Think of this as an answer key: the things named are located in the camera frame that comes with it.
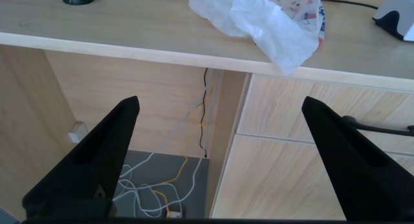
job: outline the black cable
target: black cable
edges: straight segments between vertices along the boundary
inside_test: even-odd
[[[201,120],[200,120],[200,124],[201,124],[201,125],[202,125],[202,120],[204,119],[204,116],[205,116],[205,114],[206,114],[206,101],[205,101],[205,99],[206,99],[206,94],[207,94],[207,88],[206,88],[206,86],[207,86],[207,83],[206,83],[206,74],[207,74],[207,70],[208,70],[208,68],[206,68],[206,70],[205,70],[205,72],[204,72],[204,88],[205,88],[205,90],[204,90],[204,95],[203,95],[203,97],[202,97],[202,116],[201,116]],[[205,157],[205,158],[207,158],[207,151],[206,151],[206,148],[201,146],[201,140],[202,140],[202,126],[200,126],[200,127],[201,127],[200,147],[204,150],[204,157]]]
[[[377,6],[373,6],[373,5],[369,5],[369,4],[365,4],[365,3],[356,3],[354,1],[344,1],[344,0],[322,0],[322,1],[335,2],[335,3],[345,3],[345,4],[351,4],[351,5],[359,5],[359,6],[364,6],[364,7],[373,8],[375,10],[378,10]]]

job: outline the desk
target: desk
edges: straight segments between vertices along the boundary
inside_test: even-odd
[[[21,198],[74,146],[75,121],[91,129],[127,96],[142,107],[130,149],[155,150],[201,96],[209,67],[219,94],[206,101],[206,216],[343,218],[298,109],[311,95],[366,124],[413,124],[414,46],[374,26],[374,10],[325,9],[325,42],[284,77],[250,39],[220,33],[188,0],[0,0],[0,205],[23,219]],[[187,121],[163,153],[179,155],[194,128]],[[364,134],[412,168],[411,138]],[[189,156],[202,153],[198,137]]]

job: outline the wooden cabinet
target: wooden cabinet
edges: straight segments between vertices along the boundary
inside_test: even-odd
[[[400,130],[414,125],[413,93],[256,75],[238,133],[313,142],[301,112],[306,96],[362,124]],[[382,150],[414,153],[414,137],[367,131],[363,134]]]
[[[414,173],[414,158],[391,155]],[[313,144],[236,135],[214,218],[345,219]]]

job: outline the desk leg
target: desk leg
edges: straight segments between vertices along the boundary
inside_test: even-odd
[[[251,77],[251,74],[247,73],[224,71],[208,165],[206,218],[211,217],[218,186],[239,124]]]
[[[43,50],[0,45],[0,207],[18,219],[23,196],[74,144],[75,118]]]

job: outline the gray floor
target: gray floor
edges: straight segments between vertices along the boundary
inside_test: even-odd
[[[149,153],[141,151],[129,151],[125,158],[125,164],[134,166],[139,162],[145,160],[148,157]],[[175,155],[164,155],[164,154],[154,154],[154,156],[145,164],[133,171],[133,177],[131,178],[132,182],[139,186],[141,184],[155,184],[162,181],[175,178],[177,175],[182,163],[184,162],[184,157],[175,156]],[[177,188],[180,198],[184,197],[191,188],[192,185],[192,175],[194,169],[199,162],[198,158],[191,158],[185,165],[179,179],[173,184]],[[203,159],[197,173],[195,174],[195,187],[190,196],[182,202],[182,206],[186,210],[186,218],[203,218],[204,217],[204,206],[206,202],[206,185],[207,185],[207,173],[208,173],[208,160]],[[118,185],[117,192],[118,194],[122,187]],[[158,191],[164,193],[167,196],[168,202],[177,200],[175,192],[171,187],[159,187]],[[151,209],[158,208],[158,203],[153,197],[152,193],[149,190],[142,190],[140,192],[141,204],[143,208]],[[165,205],[164,198],[159,196],[162,205]],[[122,217],[133,217],[133,194],[128,194],[125,197],[116,201],[117,206],[117,216]],[[136,205],[137,217],[147,217]]]

